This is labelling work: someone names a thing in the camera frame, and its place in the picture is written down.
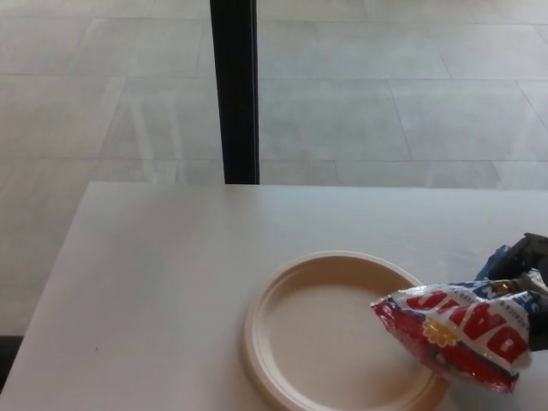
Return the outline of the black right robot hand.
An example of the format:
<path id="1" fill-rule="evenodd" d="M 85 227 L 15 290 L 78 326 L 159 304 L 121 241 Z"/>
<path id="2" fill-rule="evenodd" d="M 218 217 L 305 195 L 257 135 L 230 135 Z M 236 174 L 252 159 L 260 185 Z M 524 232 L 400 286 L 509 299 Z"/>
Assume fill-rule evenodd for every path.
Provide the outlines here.
<path id="1" fill-rule="evenodd" d="M 543 295 L 535 313 L 529 318 L 529 346 L 533 352 L 547 350 L 547 237 L 526 233 L 512 247 L 514 278 L 529 277 L 535 292 Z"/>

